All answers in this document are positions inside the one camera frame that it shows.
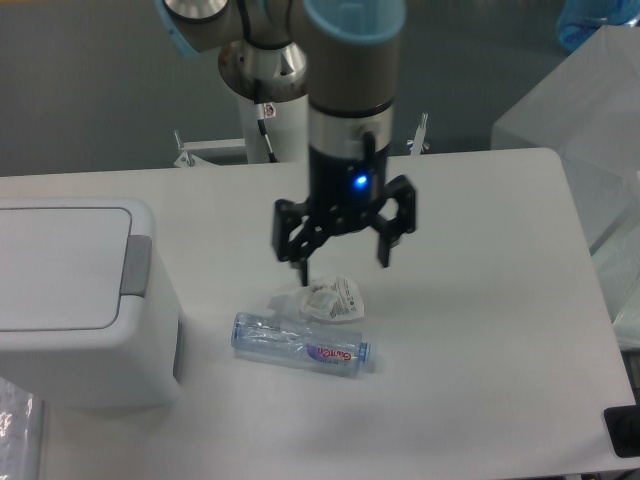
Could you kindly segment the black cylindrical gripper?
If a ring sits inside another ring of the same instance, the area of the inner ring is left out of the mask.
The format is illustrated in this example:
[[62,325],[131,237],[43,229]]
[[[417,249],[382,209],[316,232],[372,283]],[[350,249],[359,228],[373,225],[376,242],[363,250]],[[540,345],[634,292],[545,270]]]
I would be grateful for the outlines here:
[[[379,235],[377,259],[390,265],[391,249],[404,234],[417,229],[417,191],[408,177],[386,184],[387,147],[363,159],[344,159],[309,150],[309,197],[274,204],[272,247],[280,262],[298,271],[302,286],[309,285],[309,258],[331,236],[372,227]],[[386,219],[381,210],[388,201],[397,209]]]

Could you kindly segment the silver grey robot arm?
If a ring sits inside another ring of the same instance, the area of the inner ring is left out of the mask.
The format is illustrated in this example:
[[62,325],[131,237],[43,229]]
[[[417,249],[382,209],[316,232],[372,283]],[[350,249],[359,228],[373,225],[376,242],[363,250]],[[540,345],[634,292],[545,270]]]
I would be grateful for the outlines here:
[[309,194],[276,201],[272,245],[307,284],[311,255],[328,239],[371,228],[378,260],[417,227],[417,193],[388,179],[402,1],[160,1],[176,46],[196,55],[237,45],[257,103],[308,100]]

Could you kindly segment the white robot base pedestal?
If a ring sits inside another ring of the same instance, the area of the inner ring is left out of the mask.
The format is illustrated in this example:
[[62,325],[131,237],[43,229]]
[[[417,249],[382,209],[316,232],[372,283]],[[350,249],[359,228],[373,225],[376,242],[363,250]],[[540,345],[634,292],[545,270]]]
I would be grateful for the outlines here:
[[256,104],[236,97],[249,164],[306,162],[308,97]]

